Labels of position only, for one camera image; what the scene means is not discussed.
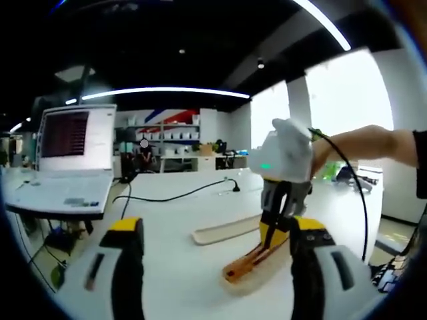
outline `orange object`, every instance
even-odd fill
[[[250,273],[260,263],[266,260],[274,251],[279,249],[281,245],[276,245],[270,249],[263,248],[260,243],[255,249],[235,260],[222,269],[222,277],[231,284],[236,284],[240,279]]]
[[[214,155],[214,152],[212,151],[212,145],[200,145],[199,154],[203,157],[211,157]]]

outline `ceiling light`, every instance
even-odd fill
[[[66,105],[72,105],[73,103],[76,103],[77,99],[70,99],[70,100],[66,100],[65,104]]]
[[[54,7],[51,9],[50,14],[52,14],[53,12],[55,12],[55,10],[56,10],[56,9],[58,9],[60,6],[62,6],[62,5],[64,4],[64,2],[66,2],[66,0],[60,0],[60,1],[56,4],[56,6],[54,6]]]
[[[18,130],[19,128],[21,128],[22,127],[22,122],[21,123],[18,123],[16,126],[14,126],[10,131],[9,131],[9,133],[14,133],[16,130]]]
[[[349,51],[352,47],[340,33],[337,27],[325,16],[313,3],[308,0],[292,0],[301,7],[303,7],[310,15],[316,18],[335,38],[335,40],[341,45],[345,51]]]
[[[66,70],[62,70],[60,72],[56,72],[56,76],[65,82],[73,82],[78,80],[83,75],[83,70],[85,69],[82,65],[76,65],[74,67],[68,68]],[[92,68],[89,70],[89,75],[95,74],[95,70]]]
[[[258,69],[264,69],[265,66],[262,58],[258,58]]]
[[[213,90],[213,89],[199,89],[199,88],[181,88],[181,87],[144,87],[144,88],[132,88],[132,89],[122,89],[122,90],[113,90],[96,93],[94,95],[86,95],[82,97],[82,100],[89,100],[100,97],[107,97],[110,95],[122,95],[124,93],[137,93],[137,92],[193,92],[193,93],[209,93],[212,95],[227,95],[229,97],[237,97],[242,99],[249,99],[249,95],[244,95],[243,93],[236,93],[230,91],[222,90]],[[75,103],[76,99],[67,100],[66,105]]]

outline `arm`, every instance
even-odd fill
[[[145,162],[149,162],[149,160],[151,159],[151,152],[147,153],[147,155],[144,155],[143,153],[141,155],[142,155],[142,159]]]
[[[330,140],[349,160],[390,158],[411,167],[419,167],[414,134],[409,130],[389,131],[369,125],[335,135]],[[314,173],[328,160],[341,160],[324,139],[314,142],[313,148]]]

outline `black cable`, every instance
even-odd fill
[[[315,130],[313,130],[312,128],[308,128],[310,130],[311,133],[313,133],[314,135],[318,135],[319,137],[325,139],[332,147],[333,150],[335,150],[335,152],[344,160],[344,162],[346,163],[346,165],[349,167],[350,172],[353,176],[354,181],[356,182],[359,192],[360,192],[360,197],[362,198],[362,204],[363,204],[363,210],[365,213],[365,240],[364,240],[364,244],[363,244],[363,253],[362,253],[362,261],[365,262],[366,259],[366,250],[368,248],[368,210],[366,209],[366,202],[365,202],[365,196],[363,194],[362,191],[362,186],[360,185],[359,179],[357,174],[354,172],[353,167],[350,165],[350,162],[348,161],[347,157],[341,152],[340,148],[338,148],[336,146],[335,143],[333,143],[327,136],[325,136],[323,133],[317,132]]]
[[[43,246],[41,245],[40,248],[34,253],[34,255],[31,257],[31,259],[27,262],[28,265],[32,264],[33,260],[36,258],[36,256],[40,253]]]
[[[196,190],[184,193],[183,195],[177,195],[176,197],[172,197],[172,198],[168,198],[168,199],[146,199],[146,198],[140,198],[140,197],[131,197],[130,192],[129,192],[129,195],[119,195],[118,197],[114,198],[113,203],[114,203],[114,201],[116,201],[117,199],[120,199],[120,198],[127,198],[128,200],[129,199],[135,199],[135,200],[148,201],[148,202],[167,202],[167,201],[176,200],[176,199],[185,197],[187,195],[191,195],[192,193],[198,192],[198,191],[200,191],[202,189],[205,189],[207,187],[211,187],[212,185],[218,185],[218,184],[226,182],[226,181],[233,181],[234,182],[235,185],[234,185],[234,188],[233,188],[233,192],[240,191],[240,188],[238,186],[237,181],[234,180],[234,179],[228,179],[227,178],[227,179],[224,179],[224,180],[221,180],[221,181],[216,181],[214,183],[210,183],[209,185],[204,185],[203,187],[200,187],[200,188],[197,188]]]
[[[43,232],[43,228],[41,226],[40,220],[38,220],[38,222],[39,222],[39,227],[40,227],[40,232],[41,232],[41,238],[43,239],[43,246],[42,247],[44,247],[46,249],[47,253],[50,254],[50,256],[52,256],[52,258],[54,258],[62,267],[65,267],[64,262],[62,262],[61,260],[56,258],[56,256],[52,252],[50,252],[50,250],[47,248],[47,245],[45,244],[45,234]]]
[[[21,228],[20,228],[20,226],[19,226],[19,221],[18,221],[18,216],[17,216],[17,214],[15,215],[15,218],[16,218],[17,228],[18,228],[18,231],[19,231],[19,236],[21,237],[21,241],[22,241],[22,246],[24,247],[25,252],[27,253],[27,255],[30,257],[31,255],[29,254],[28,249],[27,249],[27,247],[25,246],[25,243],[24,243],[24,238],[22,237],[22,232],[21,232]],[[42,274],[42,272],[40,271],[39,267],[38,267],[38,266],[37,266],[37,264],[34,262],[34,256],[30,259],[30,262],[32,262],[32,264],[34,265],[34,267],[35,267],[35,268],[37,269],[37,271],[40,273],[40,276],[43,278],[44,282],[46,282],[46,284],[47,284],[47,286],[49,287],[49,289],[50,289],[50,290],[52,290],[52,292],[53,292],[53,293],[55,293],[55,290],[53,290],[52,286],[49,284],[49,282],[47,282],[47,280],[46,280],[45,276]]]
[[[113,182],[115,181],[115,183],[111,184],[111,188],[115,187],[116,185],[118,185],[120,183],[120,178],[114,178]]]
[[[129,205],[129,201],[130,201],[130,199],[131,199],[132,186],[131,186],[131,183],[130,183],[130,182],[128,182],[127,184],[129,185],[129,194],[128,194],[127,196],[122,196],[122,197],[127,197],[127,201],[126,201],[125,207],[123,208],[123,212],[121,213],[121,218],[120,218],[120,219],[123,219],[123,218],[125,217],[125,212],[126,212],[126,209],[127,209],[127,205]]]

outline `white robotic hand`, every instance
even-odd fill
[[[264,143],[249,153],[249,168],[265,179],[302,183],[310,180],[312,135],[292,119],[274,119]]]

